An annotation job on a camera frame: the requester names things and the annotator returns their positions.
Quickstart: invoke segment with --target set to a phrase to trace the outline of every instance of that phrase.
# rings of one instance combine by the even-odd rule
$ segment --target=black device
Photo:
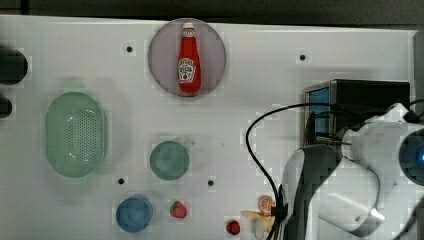
[[[351,111],[372,117],[378,112],[384,112],[394,103],[408,106],[410,85],[408,82],[335,79],[306,88],[304,96],[306,103],[341,104]],[[332,110],[327,106],[307,107],[305,126],[311,116]],[[328,117],[314,119],[312,123],[309,123],[309,132],[308,129],[305,131],[304,145],[329,143],[334,140],[340,130],[358,125],[362,120],[359,116],[330,114]]]
[[[27,72],[28,61],[21,52],[0,47],[0,84],[17,84]]]
[[[8,117],[12,113],[12,103],[9,99],[0,96],[0,118]]]

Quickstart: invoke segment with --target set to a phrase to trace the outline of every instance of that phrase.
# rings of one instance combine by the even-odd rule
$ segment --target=red strawberry
[[[233,220],[227,224],[227,232],[231,235],[237,235],[240,233],[240,224]]]
[[[182,219],[187,216],[187,208],[179,201],[175,201],[171,206],[170,213],[174,218]]]

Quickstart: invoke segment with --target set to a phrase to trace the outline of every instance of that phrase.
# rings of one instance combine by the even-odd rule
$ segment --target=green basket
[[[106,155],[106,115],[80,92],[56,98],[46,114],[46,155],[61,175],[80,178],[93,172]]]

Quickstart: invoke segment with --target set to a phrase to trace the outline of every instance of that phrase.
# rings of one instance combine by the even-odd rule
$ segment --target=black box
[[[407,106],[410,101],[410,85],[408,82],[366,81],[335,79],[314,85],[304,90],[305,102],[324,102],[341,104],[354,112],[369,113],[385,111],[394,103]],[[311,114],[334,110],[324,106],[306,107],[305,126]],[[317,138],[331,139],[337,132],[346,127],[360,124],[360,119],[352,116],[331,116],[316,119],[311,124],[311,131]]]

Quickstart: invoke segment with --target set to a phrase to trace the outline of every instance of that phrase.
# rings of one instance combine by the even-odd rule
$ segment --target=ketchup label
[[[184,28],[183,29],[183,37],[194,37],[194,29]]]
[[[190,58],[181,58],[178,61],[178,79],[180,82],[193,82],[196,66]]]

